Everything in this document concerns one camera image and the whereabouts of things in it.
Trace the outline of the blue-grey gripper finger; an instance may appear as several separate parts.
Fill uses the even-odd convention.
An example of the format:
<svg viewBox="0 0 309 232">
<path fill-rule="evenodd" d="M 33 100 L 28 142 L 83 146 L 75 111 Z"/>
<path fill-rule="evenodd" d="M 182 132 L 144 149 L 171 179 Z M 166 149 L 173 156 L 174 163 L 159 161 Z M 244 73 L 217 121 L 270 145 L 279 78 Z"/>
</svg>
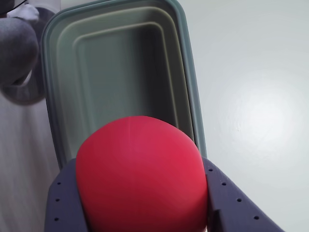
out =
<svg viewBox="0 0 309 232">
<path fill-rule="evenodd" d="M 208 185 L 207 231 L 283 232 L 217 166 L 203 158 Z"/>
<path fill-rule="evenodd" d="M 76 159 L 70 160 L 52 182 L 47 196 L 45 232 L 90 232 L 76 182 Z"/>
</svg>

